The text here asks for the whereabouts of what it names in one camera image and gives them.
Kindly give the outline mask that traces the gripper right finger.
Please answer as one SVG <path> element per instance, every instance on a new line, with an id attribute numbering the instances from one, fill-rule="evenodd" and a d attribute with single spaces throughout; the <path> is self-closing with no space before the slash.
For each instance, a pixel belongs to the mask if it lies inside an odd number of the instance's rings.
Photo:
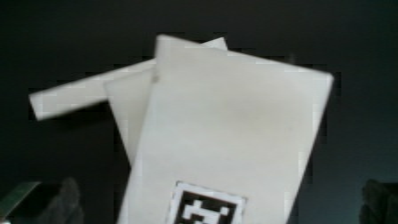
<path id="1" fill-rule="evenodd" d="M 366 181 L 359 224 L 398 224 L 398 183 Z"/>

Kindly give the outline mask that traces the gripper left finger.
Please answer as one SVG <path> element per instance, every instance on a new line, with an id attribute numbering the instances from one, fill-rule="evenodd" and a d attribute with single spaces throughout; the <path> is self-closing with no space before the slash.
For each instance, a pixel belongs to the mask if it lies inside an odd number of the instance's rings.
<path id="1" fill-rule="evenodd" d="M 16 185 L 0 197 L 0 224 L 85 224 L 73 178 L 59 183 L 29 181 Z"/>

